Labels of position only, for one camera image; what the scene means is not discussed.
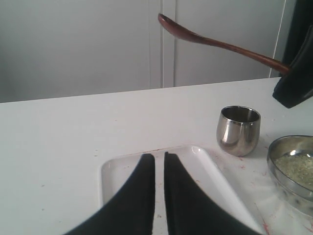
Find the white rectangular tray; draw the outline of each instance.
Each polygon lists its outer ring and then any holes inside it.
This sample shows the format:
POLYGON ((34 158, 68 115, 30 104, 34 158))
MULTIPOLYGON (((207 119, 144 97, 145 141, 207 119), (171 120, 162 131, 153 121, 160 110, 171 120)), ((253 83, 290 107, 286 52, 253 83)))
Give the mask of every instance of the white rectangular tray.
MULTIPOLYGON (((187 145, 149 152, 156 159, 154 235, 168 234, 163 188, 165 152, 178 155, 194 181, 215 203, 255 231, 265 234, 262 226, 253 218, 209 154, 200 147, 187 145)), ((114 158, 103 164, 101 167, 103 204, 108 202, 123 186, 136 167, 142 154, 138 153, 114 158)))

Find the stainless steel cup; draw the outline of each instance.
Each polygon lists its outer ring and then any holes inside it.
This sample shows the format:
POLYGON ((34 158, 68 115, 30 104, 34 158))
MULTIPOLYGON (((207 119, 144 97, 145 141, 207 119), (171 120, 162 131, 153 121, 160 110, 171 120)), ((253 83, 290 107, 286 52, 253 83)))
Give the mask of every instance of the stainless steel cup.
POLYGON ((244 156, 252 152, 259 141, 260 114, 248 107, 228 106, 222 109, 216 138, 225 152, 244 156))

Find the white cabinet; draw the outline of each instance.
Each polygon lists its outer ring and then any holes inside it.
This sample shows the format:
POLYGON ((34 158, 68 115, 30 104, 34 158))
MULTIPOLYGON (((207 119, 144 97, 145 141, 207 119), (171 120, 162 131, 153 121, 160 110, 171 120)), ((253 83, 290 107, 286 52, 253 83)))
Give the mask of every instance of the white cabinet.
POLYGON ((157 14, 281 59, 295 0, 2 0, 0 102, 263 78, 269 68, 176 40, 157 14))

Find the metal bowl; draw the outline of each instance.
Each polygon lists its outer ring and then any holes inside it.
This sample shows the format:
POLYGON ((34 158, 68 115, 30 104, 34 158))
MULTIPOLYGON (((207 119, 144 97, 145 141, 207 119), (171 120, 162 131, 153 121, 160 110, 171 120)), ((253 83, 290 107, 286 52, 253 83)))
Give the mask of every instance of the metal bowl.
POLYGON ((275 164, 275 160, 288 154, 312 153, 312 136, 285 136, 275 140, 268 148, 268 167, 282 197, 299 211, 313 216, 313 191, 301 186, 285 175, 275 164))

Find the white table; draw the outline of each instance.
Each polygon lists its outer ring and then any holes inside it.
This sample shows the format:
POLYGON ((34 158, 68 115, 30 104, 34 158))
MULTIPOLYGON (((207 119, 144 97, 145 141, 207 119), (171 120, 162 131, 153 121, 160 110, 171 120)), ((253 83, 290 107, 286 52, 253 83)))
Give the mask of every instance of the white table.
POLYGON ((266 173, 268 145, 284 135, 313 135, 313 99, 286 109, 272 98, 277 81, 0 104, 0 234, 65 233, 100 208, 99 171, 105 161, 184 144, 199 145, 215 156, 271 234, 311 234, 308 218, 268 206, 266 198, 273 195, 266 173), (227 155, 217 146, 217 120, 228 105, 249 106, 262 116, 259 145, 246 158, 227 155), (286 222, 284 229, 280 221, 273 222, 276 217, 286 222))

